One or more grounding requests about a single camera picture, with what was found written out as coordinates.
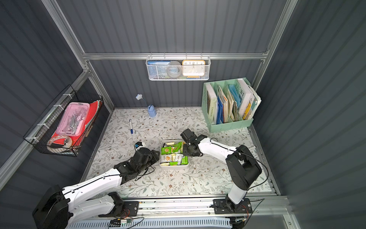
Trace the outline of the green cookie packet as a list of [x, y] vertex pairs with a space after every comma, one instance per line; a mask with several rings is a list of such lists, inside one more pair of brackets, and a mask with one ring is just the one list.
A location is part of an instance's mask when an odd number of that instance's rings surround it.
[[188, 164], [189, 164], [188, 156], [183, 156], [181, 160], [181, 165], [188, 165]]
[[183, 142], [178, 143], [169, 143], [166, 144], [165, 147], [161, 149], [161, 155], [170, 155], [170, 154], [177, 154], [181, 153], [183, 150]]

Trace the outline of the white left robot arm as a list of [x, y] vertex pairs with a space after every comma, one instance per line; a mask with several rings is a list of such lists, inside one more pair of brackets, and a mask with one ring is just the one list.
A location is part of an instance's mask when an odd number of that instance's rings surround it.
[[138, 147], [134, 156], [115, 165], [107, 172], [84, 182], [61, 188], [49, 188], [32, 212], [38, 229], [65, 229], [67, 226], [93, 216], [131, 216], [132, 211], [116, 192], [101, 198], [94, 196], [138, 178], [160, 159], [160, 153]]

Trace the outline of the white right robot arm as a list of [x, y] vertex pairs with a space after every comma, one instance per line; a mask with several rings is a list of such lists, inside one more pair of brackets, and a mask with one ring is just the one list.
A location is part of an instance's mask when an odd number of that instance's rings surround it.
[[262, 173], [260, 163], [248, 147], [244, 145], [230, 147], [205, 135], [197, 136], [190, 129], [183, 131], [181, 138], [185, 142], [183, 155], [191, 157], [209, 155], [226, 163], [233, 186], [220, 209], [234, 213], [242, 208], [248, 190]]

